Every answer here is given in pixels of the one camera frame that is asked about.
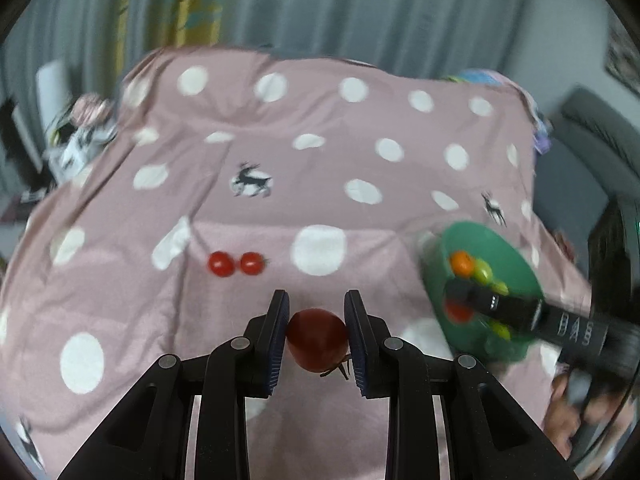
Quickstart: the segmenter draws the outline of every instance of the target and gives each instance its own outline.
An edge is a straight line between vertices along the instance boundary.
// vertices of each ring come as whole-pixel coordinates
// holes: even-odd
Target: screw
[[[474,366],[476,366],[476,359],[474,357],[472,357],[471,355],[467,355],[467,354],[462,354],[459,358],[458,358],[458,362],[460,363],[460,366],[468,368],[469,370],[471,370],[471,368],[473,368]]]
[[[244,350],[250,344],[251,344],[251,342],[247,338],[245,338],[245,337],[236,337],[231,342],[231,348],[233,348],[234,350]]]
[[[399,337],[387,337],[385,339],[385,346],[389,348],[389,350],[399,350],[403,344],[402,339]]]
[[[174,365],[178,362],[178,359],[175,358],[175,355],[163,355],[159,361],[158,361],[158,365],[160,365],[161,368],[164,368],[165,370],[167,370],[168,368],[173,368]]]

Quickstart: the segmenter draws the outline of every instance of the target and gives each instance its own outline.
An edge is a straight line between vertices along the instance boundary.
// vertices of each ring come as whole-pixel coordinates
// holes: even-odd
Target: yellow curtain
[[[125,41],[130,0],[120,0],[117,23],[116,73],[124,69]],[[222,0],[161,0],[152,2],[149,23],[150,48],[207,45],[218,42]]]

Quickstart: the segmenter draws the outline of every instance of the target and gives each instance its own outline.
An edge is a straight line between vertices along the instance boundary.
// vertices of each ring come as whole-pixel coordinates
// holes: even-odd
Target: orange fruit
[[[469,279],[476,268],[476,261],[466,251],[456,251],[449,256],[449,265],[456,276]]]

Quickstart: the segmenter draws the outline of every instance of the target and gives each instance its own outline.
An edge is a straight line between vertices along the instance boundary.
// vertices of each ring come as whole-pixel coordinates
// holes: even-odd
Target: pink blanket
[[[531,212],[532,128],[511,88],[218,48],[151,54],[124,83],[115,142],[41,204],[14,256],[2,405],[30,422],[55,478],[160,355],[210,353],[276,288],[292,313],[338,314],[357,288],[392,333],[450,356],[416,263],[421,242],[462,219],[518,248],[548,295],[588,306]],[[269,264],[218,278],[206,261],[219,250]],[[537,422],[553,365],[536,345],[503,377]],[[287,352],[273,397],[250,400],[247,419],[256,480],[384,475],[386,402]]]

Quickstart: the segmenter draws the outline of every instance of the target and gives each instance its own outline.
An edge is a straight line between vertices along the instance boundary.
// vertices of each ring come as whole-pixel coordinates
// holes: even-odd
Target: red tomato
[[[323,308],[308,308],[291,317],[287,343],[301,368],[319,374],[335,367],[347,355],[349,335],[335,314]]]
[[[444,311],[447,313],[447,317],[454,323],[468,323],[474,316],[472,308],[454,303],[450,300],[445,300]]]
[[[265,266],[266,261],[260,253],[244,253],[240,258],[240,270],[249,276],[257,276]]]
[[[236,264],[233,258],[222,251],[211,253],[207,265],[209,270],[220,278],[227,278],[236,271]]]

